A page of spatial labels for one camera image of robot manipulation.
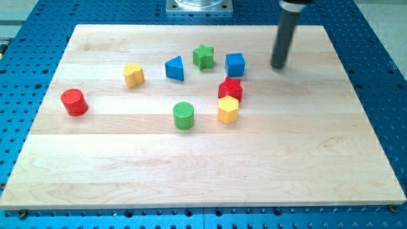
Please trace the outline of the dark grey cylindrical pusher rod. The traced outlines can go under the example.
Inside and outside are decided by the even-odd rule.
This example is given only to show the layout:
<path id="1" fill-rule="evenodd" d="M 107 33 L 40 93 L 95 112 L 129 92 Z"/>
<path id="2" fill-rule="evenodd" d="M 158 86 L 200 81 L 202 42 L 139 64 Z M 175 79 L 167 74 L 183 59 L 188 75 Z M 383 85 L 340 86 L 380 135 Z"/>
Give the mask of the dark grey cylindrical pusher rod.
<path id="1" fill-rule="evenodd" d="M 286 64 L 291 42 L 301 12 L 311 4 L 311 0 L 280 0 L 280 22 L 271 55 L 271 66 L 283 69 Z"/>

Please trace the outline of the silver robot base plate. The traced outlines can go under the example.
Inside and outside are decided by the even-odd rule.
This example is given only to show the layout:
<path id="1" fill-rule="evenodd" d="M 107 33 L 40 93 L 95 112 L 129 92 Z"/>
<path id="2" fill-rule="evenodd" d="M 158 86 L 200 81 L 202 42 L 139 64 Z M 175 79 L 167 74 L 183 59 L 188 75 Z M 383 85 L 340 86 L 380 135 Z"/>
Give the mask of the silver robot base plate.
<path id="1" fill-rule="evenodd" d="M 167 13 L 231 13 L 232 11 L 232 0 L 166 0 Z"/>

